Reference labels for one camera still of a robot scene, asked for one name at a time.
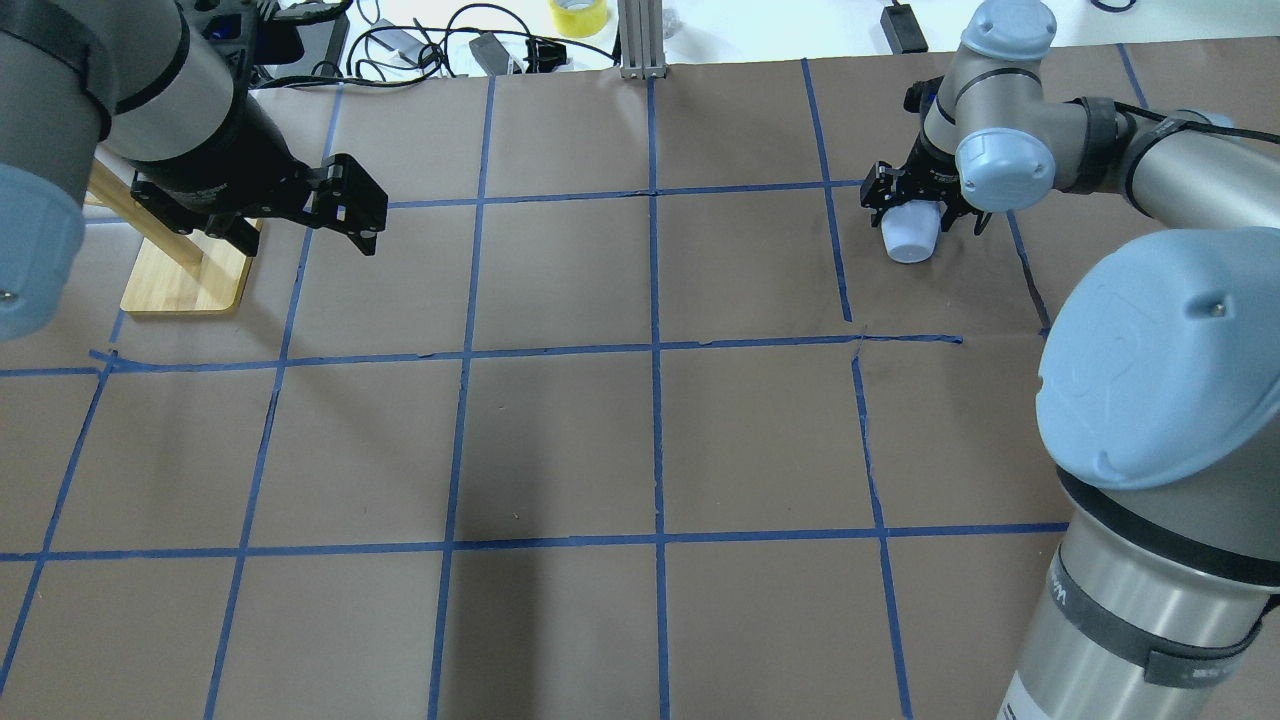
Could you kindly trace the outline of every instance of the power adapter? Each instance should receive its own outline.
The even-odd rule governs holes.
[[[900,5],[895,0],[881,13],[881,27],[884,28],[884,37],[895,55],[929,51],[929,44],[924,40],[920,23],[915,20],[915,12],[910,5]]]

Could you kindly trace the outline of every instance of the yellow object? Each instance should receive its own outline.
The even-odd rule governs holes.
[[[588,37],[600,32],[609,19],[604,0],[547,0],[556,32],[564,37]]]

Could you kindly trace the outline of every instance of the small white cup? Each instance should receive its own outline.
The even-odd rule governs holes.
[[[932,200],[911,200],[890,208],[881,218],[884,250],[899,263],[923,263],[938,245],[941,225],[942,208]]]

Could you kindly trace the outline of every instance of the blue cap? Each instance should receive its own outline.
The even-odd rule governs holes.
[[[1036,397],[1044,447],[1079,479],[1193,475],[1280,413],[1280,229],[1164,231],[1080,281]]]
[[[79,202],[45,178],[0,163],[0,341],[52,319],[83,240]]]
[[[1048,55],[1057,18],[1039,0],[987,0],[960,33],[965,47],[997,60],[1033,61]]]
[[[969,133],[956,147],[960,192],[970,205],[988,213],[1021,210],[1053,190],[1057,165],[1047,145],[1014,128],[984,128]]]

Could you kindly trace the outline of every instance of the metal post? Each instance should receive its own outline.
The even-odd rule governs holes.
[[[662,49],[662,0],[618,0],[622,79],[667,77]]]

